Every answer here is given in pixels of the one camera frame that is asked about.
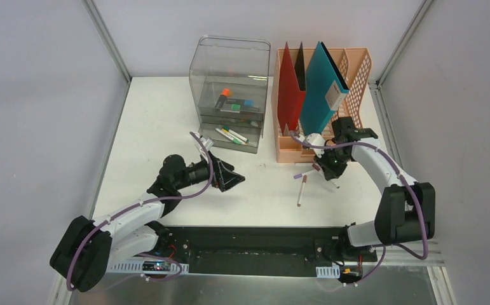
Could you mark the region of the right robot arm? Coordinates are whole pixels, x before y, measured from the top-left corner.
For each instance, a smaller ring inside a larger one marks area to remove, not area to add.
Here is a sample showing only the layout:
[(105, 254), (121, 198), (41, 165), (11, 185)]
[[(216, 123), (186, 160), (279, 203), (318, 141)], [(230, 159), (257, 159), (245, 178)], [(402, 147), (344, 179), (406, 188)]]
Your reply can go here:
[(418, 182), (381, 148), (370, 128), (357, 128), (350, 117), (332, 123), (334, 145), (327, 146), (318, 134), (306, 141), (313, 146), (315, 163), (326, 180), (339, 178), (349, 162), (359, 163), (378, 190), (381, 200), (373, 220), (350, 225), (345, 238), (336, 243), (337, 255), (350, 261), (362, 247), (394, 245), (410, 241), (426, 243), (435, 233), (435, 188)]

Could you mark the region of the black highlighter orange cap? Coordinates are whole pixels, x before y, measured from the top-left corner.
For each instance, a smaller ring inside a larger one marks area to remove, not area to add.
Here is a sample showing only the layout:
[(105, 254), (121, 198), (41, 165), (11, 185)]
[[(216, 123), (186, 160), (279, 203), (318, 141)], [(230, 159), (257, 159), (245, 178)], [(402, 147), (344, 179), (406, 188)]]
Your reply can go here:
[(230, 89), (228, 88), (223, 89), (217, 99), (217, 102), (215, 103), (215, 108), (220, 109), (226, 103), (226, 100), (230, 95), (231, 95)]

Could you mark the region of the white marker green tip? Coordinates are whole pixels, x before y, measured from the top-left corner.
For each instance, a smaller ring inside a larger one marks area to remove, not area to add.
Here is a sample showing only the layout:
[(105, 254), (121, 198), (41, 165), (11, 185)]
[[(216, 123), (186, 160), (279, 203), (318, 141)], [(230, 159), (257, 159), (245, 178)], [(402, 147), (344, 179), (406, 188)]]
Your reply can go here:
[(235, 138), (231, 136), (230, 134), (226, 133), (225, 131), (221, 130), (220, 128), (215, 128), (216, 132), (220, 133), (223, 137), (227, 138), (231, 142), (235, 141)]

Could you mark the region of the black highlighter blue cap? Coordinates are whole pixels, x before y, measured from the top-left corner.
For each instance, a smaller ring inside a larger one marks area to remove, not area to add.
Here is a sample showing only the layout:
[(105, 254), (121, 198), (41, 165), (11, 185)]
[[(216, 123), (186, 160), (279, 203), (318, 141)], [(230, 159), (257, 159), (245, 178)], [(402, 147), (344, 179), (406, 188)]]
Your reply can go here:
[(249, 107), (254, 106), (253, 100), (245, 100), (245, 99), (239, 99), (239, 98), (228, 98), (226, 100), (226, 102), (229, 104), (244, 105), (244, 106), (249, 106)]

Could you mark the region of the black highlighter green cap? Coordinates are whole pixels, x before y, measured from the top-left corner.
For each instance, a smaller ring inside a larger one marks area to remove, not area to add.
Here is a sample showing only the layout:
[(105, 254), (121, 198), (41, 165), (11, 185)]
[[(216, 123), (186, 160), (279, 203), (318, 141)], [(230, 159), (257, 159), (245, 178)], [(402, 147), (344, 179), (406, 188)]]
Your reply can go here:
[(219, 110), (221, 112), (240, 113), (241, 105), (240, 104), (224, 104)]

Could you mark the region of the red folder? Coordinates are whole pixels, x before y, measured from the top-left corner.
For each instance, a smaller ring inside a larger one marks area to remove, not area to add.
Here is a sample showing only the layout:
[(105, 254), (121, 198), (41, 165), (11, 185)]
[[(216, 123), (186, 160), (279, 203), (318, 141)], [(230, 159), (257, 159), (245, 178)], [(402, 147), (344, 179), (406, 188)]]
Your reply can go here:
[(292, 60), (288, 43), (285, 44), (280, 62), (278, 82), (277, 118), (284, 136), (296, 131), (306, 96), (306, 69), (303, 44)]

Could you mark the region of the clear grey drawer organizer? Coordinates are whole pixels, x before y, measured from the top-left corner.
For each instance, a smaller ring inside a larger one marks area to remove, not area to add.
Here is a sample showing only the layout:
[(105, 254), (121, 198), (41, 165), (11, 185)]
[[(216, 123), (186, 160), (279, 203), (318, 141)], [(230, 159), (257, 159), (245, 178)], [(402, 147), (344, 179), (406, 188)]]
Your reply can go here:
[(189, 66), (199, 133), (216, 147), (258, 152), (271, 45), (263, 39), (202, 36)]

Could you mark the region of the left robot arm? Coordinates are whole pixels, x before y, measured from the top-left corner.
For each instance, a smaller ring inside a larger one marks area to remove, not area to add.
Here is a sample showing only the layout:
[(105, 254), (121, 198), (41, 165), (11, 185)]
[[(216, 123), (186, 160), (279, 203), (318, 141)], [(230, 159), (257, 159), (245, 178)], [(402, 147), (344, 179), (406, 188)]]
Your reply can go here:
[(50, 266), (69, 288), (87, 292), (120, 262), (144, 252), (154, 257), (168, 252), (167, 230), (158, 221), (185, 199), (181, 189), (203, 184), (224, 192), (244, 181), (233, 165), (211, 152), (189, 165), (182, 156), (169, 155), (154, 183), (132, 206), (94, 220), (73, 219), (50, 257)]

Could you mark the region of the teal blue folder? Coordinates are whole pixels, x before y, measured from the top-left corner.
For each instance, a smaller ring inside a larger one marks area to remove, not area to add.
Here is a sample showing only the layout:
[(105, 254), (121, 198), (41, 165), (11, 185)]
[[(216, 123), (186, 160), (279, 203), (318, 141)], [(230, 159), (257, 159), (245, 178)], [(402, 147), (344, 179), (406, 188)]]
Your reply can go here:
[(343, 74), (319, 41), (306, 68), (306, 96), (299, 117), (303, 133), (322, 133), (348, 93)]

